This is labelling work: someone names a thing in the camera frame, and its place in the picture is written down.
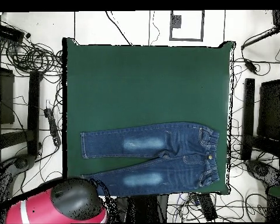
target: green mat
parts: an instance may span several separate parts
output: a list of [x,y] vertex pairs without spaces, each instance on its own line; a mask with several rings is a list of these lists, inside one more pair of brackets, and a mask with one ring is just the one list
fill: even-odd
[[234,46],[233,42],[221,48],[79,46],[68,38],[68,176],[147,160],[83,159],[80,132],[186,121],[220,132],[220,180],[199,192],[227,194],[229,71]]

